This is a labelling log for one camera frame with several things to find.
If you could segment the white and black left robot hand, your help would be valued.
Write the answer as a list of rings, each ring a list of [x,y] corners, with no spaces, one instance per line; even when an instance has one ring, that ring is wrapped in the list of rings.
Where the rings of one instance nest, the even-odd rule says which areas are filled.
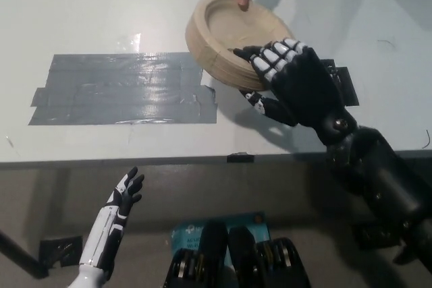
[[[112,270],[130,211],[142,197],[143,180],[137,167],[121,178],[96,217],[82,252],[81,264],[105,272]]]

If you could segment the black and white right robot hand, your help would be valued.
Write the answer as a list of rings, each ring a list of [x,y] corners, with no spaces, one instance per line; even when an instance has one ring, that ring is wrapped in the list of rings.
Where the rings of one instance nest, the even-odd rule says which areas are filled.
[[[285,38],[264,46],[234,49],[233,53],[251,64],[274,95],[267,98],[256,91],[242,91],[260,114],[291,127],[310,127],[326,146],[343,141],[357,129],[313,48]]]

